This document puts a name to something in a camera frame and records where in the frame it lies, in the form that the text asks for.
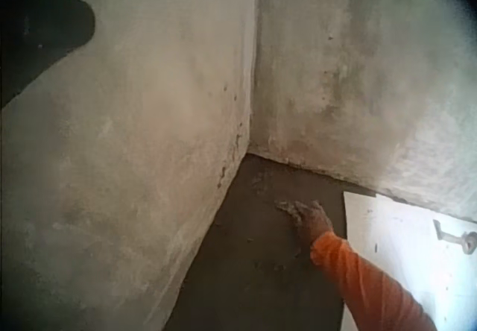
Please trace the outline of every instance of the gray wall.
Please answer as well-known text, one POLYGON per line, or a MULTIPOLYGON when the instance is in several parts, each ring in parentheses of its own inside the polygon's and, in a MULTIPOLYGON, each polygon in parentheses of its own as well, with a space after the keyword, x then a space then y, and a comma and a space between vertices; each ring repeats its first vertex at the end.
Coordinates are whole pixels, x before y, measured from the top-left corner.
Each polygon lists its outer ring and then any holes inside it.
POLYGON ((259 0, 250 151, 477 221, 458 0, 259 0))
POLYGON ((3 318, 160 330, 248 144, 254 0, 84 0, 2 111, 3 318))

